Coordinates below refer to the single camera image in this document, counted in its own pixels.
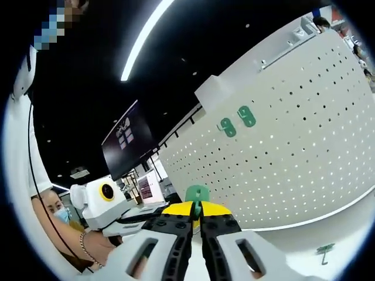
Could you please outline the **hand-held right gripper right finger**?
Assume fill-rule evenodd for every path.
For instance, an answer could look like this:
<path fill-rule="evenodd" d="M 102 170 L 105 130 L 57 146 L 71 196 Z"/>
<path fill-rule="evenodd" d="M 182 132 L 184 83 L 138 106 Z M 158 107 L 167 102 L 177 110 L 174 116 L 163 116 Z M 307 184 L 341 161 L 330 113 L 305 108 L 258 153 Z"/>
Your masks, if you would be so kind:
<path fill-rule="evenodd" d="M 202 254 L 211 280 L 295 280 L 283 254 L 255 232 L 243 231 L 231 211 L 201 201 Z"/>

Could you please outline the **person's left hand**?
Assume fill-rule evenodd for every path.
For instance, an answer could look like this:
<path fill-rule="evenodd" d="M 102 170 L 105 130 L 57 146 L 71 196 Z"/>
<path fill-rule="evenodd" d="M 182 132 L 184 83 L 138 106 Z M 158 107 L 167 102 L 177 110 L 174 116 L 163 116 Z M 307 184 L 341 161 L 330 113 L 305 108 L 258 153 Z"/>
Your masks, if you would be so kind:
<path fill-rule="evenodd" d="M 83 238 L 87 253 L 103 266 L 106 265 L 109 254 L 121 244 L 121 236 L 105 237 L 98 231 L 90 231 Z"/>

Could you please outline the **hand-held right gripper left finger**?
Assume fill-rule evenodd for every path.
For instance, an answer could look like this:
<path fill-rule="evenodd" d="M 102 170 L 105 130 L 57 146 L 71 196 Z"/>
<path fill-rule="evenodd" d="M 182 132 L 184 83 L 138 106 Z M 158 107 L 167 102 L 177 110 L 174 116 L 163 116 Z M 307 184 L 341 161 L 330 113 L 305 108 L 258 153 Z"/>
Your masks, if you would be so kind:
<path fill-rule="evenodd" d="M 192 253 L 193 203 L 172 204 L 113 250 L 101 280 L 183 280 Z"/>

